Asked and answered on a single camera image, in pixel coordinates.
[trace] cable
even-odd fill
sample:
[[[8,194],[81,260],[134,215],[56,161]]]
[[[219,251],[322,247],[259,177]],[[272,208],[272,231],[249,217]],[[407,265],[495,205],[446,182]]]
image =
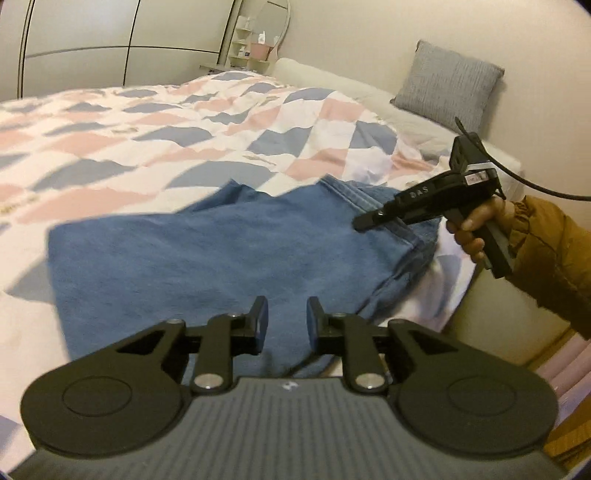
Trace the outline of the cable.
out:
[[[505,167],[502,163],[500,163],[498,160],[496,160],[491,155],[489,155],[483,146],[478,145],[476,142],[474,142],[472,137],[470,135],[468,135],[468,133],[466,132],[466,129],[464,128],[464,126],[462,125],[462,122],[460,122],[460,119],[458,117],[456,117],[456,125],[460,129],[460,132],[462,132],[462,134],[465,135],[466,138],[470,141],[470,143],[472,145],[474,145],[483,155],[485,155],[486,158],[491,163],[493,163],[495,166],[500,168],[502,171],[504,171],[510,177],[513,177],[515,180],[520,181],[523,185],[527,185],[528,187],[530,187],[534,190],[538,190],[539,192],[542,192],[542,193],[547,193],[548,195],[552,195],[553,197],[558,197],[558,198],[567,199],[567,200],[578,200],[580,202],[591,202],[591,196],[571,195],[570,193],[557,192],[555,190],[550,190],[550,189],[547,189],[547,188],[542,187],[540,185],[537,185],[529,180],[526,180],[523,177],[520,177],[519,175],[517,175],[517,173],[512,172],[507,167]]]

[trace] mustard yellow sleeve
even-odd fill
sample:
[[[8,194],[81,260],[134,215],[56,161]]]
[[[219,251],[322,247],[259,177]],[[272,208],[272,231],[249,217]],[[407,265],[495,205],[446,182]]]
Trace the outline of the mustard yellow sleeve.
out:
[[[553,203],[526,196],[515,204],[509,244],[517,257],[507,280],[591,338],[591,232]]]

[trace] pillow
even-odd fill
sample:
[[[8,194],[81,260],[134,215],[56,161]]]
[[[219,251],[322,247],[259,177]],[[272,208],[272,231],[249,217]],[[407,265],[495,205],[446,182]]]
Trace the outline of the pillow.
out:
[[[460,133],[457,116],[467,131],[478,132],[488,98],[504,73],[492,63],[420,40],[402,90],[390,103]]]

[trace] denim jeans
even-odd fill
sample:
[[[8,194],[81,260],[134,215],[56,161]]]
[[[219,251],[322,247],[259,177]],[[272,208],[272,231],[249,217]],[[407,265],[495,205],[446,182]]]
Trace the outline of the denim jeans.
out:
[[[177,213],[67,223],[49,234],[50,277],[73,359],[169,318],[203,325],[269,301],[265,349],[236,375],[274,377],[310,353],[306,300],[368,320],[401,301],[433,257],[437,220],[367,233],[355,215],[396,190],[327,176],[271,197],[235,182]],[[322,358],[300,372],[319,373]]]

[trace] human hand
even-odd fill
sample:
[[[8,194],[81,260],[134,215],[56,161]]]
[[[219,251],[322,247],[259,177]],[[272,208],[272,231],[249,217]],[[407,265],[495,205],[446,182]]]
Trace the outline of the human hand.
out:
[[[446,226],[447,231],[454,234],[456,243],[472,257],[474,263],[477,263],[485,257],[482,251],[484,240],[475,237],[472,232],[478,230],[488,220],[494,219],[501,231],[508,236],[511,233],[514,217],[515,205],[495,195],[472,210],[461,225],[448,220]]]

